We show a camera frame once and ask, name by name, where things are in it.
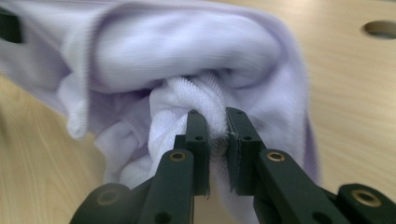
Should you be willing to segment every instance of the towel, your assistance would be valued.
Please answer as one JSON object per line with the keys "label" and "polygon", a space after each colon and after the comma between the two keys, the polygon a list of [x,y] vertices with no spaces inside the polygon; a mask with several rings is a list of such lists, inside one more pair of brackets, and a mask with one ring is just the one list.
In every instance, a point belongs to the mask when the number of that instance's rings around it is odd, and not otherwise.
{"label": "towel", "polygon": [[318,181],[303,57],[287,27],[258,10],[204,1],[2,1],[21,43],[0,38],[0,71],[91,132],[104,182],[134,188],[155,175],[187,113],[207,120],[210,170],[239,223],[258,223],[252,197],[230,192],[227,106],[244,110],[265,145]]}

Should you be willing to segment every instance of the fabric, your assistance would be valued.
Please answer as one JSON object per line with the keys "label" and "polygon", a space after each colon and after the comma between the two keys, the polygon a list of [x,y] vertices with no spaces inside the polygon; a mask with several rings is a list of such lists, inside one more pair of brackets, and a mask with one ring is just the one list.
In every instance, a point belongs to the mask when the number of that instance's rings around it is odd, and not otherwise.
{"label": "fabric", "polygon": [[186,129],[207,119],[211,174],[240,223],[251,197],[230,192],[225,107],[242,109],[269,148],[314,180],[307,75],[296,41],[274,16],[201,1],[2,1],[21,19],[22,44],[0,39],[0,71],[68,117],[76,139],[95,134],[105,182],[133,188],[155,174]]}

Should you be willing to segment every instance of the white towel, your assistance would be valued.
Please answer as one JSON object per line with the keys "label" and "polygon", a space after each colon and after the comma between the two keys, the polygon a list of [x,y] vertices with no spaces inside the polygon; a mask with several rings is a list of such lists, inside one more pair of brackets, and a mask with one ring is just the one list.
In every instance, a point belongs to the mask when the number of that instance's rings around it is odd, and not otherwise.
{"label": "white towel", "polygon": [[196,109],[208,124],[211,172],[240,223],[257,223],[251,197],[230,192],[225,107],[244,110],[265,145],[287,151],[315,181],[307,76],[281,21],[201,1],[2,1],[23,43],[0,39],[0,71],[87,131],[106,157],[105,182],[133,188]]}

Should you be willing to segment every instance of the light wood surface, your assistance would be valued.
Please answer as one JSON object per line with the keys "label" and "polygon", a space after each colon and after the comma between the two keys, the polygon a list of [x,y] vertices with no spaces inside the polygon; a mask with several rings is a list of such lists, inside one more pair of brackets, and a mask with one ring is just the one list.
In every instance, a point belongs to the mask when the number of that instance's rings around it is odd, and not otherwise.
{"label": "light wood surface", "polygon": [[[396,40],[361,27],[396,21],[396,3],[226,0],[277,15],[298,39],[310,75],[323,187],[372,186],[396,201]],[[0,223],[68,223],[101,184],[92,137],[72,140],[65,119],[0,77]],[[231,223],[198,198],[195,223]]]}

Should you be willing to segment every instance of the lavender towel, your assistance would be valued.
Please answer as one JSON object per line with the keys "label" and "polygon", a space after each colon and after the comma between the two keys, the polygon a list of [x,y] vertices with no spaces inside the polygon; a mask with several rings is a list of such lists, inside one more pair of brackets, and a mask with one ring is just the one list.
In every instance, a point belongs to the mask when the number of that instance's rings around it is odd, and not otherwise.
{"label": "lavender towel", "polygon": [[197,109],[208,122],[211,173],[240,223],[250,197],[230,192],[225,107],[247,112],[270,148],[318,180],[307,76],[296,41],[266,13],[202,1],[1,1],[24,42],[0,39],[0,71],[68,117],[74,138],[95,134],[105,182],[133,188]]}

